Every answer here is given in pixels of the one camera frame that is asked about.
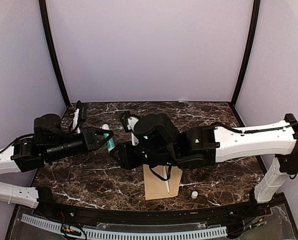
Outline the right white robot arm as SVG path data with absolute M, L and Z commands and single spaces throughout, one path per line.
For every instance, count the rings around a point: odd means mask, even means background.
M 186 132 L 179 131 L 164 113 L 136 117 L 125 112 L 120 120 L 132 139 L 117 144 L 110 156 L 123 169 L 142 165 L 151 170 L 156 166 L 197 169 L 236 158 L 273 154 L 270 168 L 244 205 L 249 217 L 263 209 L 287 177 L 298 174 L 298 121 L 291 113 L 268 125 L 235 128 L 216 122 Z

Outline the small white-capped glue bottle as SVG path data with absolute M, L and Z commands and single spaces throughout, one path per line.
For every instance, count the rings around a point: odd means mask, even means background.
M 104 124 L 102 126 L 102 129 L 103 130 L 110 130 L 110 127 L 108 124 Z M 109 137 L 109 134 L 108 133 L 104 133 L 103 134 L 105 138 Z M 108 152 L 111 152 L 111 150 L 113 150 L 115 148 L 115 144 L 114 144 L 114 140 L 113 138 L 110 138 L 107 142 L 106 142 L 106 145 L 107 145 L 107 149 L 108 149 Z

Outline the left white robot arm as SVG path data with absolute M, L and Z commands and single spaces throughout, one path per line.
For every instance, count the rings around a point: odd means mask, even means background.
M 16 138 L 0 150 L 0 175 L 24 173 L 53 164 L 54 161 L 100 149 L 113 131 L 87 127 L 75 133 L 61 129 L 60 116 L 50 113 L 34 120 L 34 132 Z M 40 210 L 49 218 L 59 214 L 51 189 L 24 187 L 0 182 L 0 201 Z

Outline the white glue bottle cap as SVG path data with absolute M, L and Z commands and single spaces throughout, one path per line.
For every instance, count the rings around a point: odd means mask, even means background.
M 191 197 L 193 199 L 196 199 L 198 197 L 198 192 L 197 191 L 193 191 L 192 194 L 191 194 Z

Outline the brown kraft envelope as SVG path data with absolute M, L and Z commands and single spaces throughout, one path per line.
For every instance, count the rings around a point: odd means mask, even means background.
M 170 179 L 168 180 L 170 192 L 167 193 L 165 181 L 160 180 L 158 177 L 153 175 L 153 173 L 149 169 L 149 165 L 144 165 L 143 174 L 145 199 L 148 201 L 176 197 L 179 193 L 182 173 L 183 172 L 181 169 L 172 167 Z

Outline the white letter paper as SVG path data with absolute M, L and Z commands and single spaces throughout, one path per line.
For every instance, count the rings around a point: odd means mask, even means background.
M 165 179 L 167 179 L 167 170 L 166 170 L 166 167 L 165 166 L 163 166 L 163 177 Z M 166 184 L 167 193 L 169 193 L 170 192 L 170 187 L 169 187 L 168 180 L 165 181 L 165 184 Z

